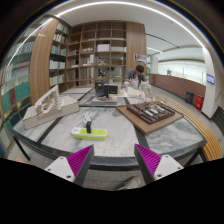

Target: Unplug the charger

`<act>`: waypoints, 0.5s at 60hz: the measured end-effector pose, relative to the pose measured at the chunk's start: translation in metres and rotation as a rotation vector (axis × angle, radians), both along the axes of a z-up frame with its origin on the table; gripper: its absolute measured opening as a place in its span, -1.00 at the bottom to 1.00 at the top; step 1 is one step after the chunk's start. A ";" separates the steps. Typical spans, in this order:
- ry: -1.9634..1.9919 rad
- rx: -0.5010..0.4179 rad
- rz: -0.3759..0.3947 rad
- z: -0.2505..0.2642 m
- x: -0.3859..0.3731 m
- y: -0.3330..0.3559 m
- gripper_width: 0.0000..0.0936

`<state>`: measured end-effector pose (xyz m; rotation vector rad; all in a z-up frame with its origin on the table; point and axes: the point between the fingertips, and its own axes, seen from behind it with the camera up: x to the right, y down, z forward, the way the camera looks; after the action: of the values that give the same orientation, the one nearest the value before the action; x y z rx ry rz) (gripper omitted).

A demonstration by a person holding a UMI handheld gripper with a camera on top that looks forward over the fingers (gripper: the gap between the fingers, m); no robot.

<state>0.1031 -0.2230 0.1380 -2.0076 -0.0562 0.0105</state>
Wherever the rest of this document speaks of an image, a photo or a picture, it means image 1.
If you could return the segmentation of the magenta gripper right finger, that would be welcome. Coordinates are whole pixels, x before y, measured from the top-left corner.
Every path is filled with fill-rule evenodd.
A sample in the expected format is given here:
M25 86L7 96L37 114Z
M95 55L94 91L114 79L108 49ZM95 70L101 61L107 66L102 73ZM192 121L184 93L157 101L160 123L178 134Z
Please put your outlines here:
M146 184L183 169L183 166L170 155L159 155L139 144L134 146L134 154Z

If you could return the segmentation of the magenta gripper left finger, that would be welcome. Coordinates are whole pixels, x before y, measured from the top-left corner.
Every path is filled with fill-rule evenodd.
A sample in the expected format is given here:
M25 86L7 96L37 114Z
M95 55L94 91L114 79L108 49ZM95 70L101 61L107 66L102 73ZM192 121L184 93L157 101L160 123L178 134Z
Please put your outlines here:
M82 186L93 157L94 145L89 145L68 157L58 157L46 171Z

